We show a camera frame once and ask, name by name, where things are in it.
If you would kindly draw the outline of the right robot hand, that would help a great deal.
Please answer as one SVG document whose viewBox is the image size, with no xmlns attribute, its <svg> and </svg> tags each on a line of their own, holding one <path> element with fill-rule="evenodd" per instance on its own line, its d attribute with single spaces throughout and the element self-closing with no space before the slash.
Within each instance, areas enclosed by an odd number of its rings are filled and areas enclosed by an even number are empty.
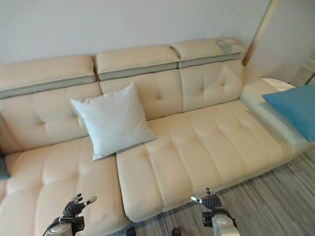
<svg viewBox="0 0 315 236">
<path fill-rule="evenodd" d="M 198 198 L 196 196 L 191 196 L 190 199 L 196 203 L 202 204 L 209 210 L 221 209 L 222 204 L 217 196 L 216 192 L 214 192 L 211 188 L 206 187 L 207 196 L 203 198 Z"/>
</svg>

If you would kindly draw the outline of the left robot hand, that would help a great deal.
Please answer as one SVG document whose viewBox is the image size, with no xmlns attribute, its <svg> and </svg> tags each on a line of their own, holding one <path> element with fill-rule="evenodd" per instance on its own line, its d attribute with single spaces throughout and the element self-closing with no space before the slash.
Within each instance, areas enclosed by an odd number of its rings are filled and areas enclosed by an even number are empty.
<svg viewBox="0 0 315 236">
<path fill-rule="evenodd" d="M 65 206 L 63 210 L 63 216 L 71 216 L 76 217 L 79 215 L 82 210 L 94 203 L 97 200 L 97 196 L 92 196 L 91 198 L 88 198 L 86 201 L 83 201 L 82 194 L 79 193 L 75 195 Z"/>
</svg>

